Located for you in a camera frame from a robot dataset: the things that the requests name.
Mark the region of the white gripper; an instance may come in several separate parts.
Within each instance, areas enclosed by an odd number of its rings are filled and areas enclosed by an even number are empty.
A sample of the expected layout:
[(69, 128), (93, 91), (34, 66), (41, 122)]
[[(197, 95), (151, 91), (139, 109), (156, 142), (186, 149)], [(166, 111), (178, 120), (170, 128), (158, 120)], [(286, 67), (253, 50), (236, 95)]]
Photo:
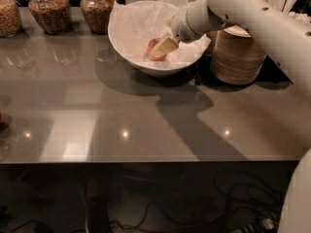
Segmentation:
[(219, 31), (231, 26), (225, 12), (230, 0), (195, 0), (173, 16), (171, 36), (161, 38), (151, 50), (151, 55), (161, 58), (176, 50), (179, 42), (189, 44), (199, 40), (210, 31)]

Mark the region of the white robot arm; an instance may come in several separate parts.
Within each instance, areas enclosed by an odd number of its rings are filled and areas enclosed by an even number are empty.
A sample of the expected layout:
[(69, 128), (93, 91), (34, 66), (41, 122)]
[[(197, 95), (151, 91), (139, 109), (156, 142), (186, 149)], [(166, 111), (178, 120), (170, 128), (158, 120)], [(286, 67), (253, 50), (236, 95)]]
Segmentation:
[[(311, 29), (274, 9), (264, 0), (196, 0), (173, 17), (171, 33), (152, 55), (163, 56), (209, 31), (238, 25), (285, 71), (308, 97), (311, 85)], [(311, 233), (311, 150), (300, 159), (291, 178), (278, 233)]]

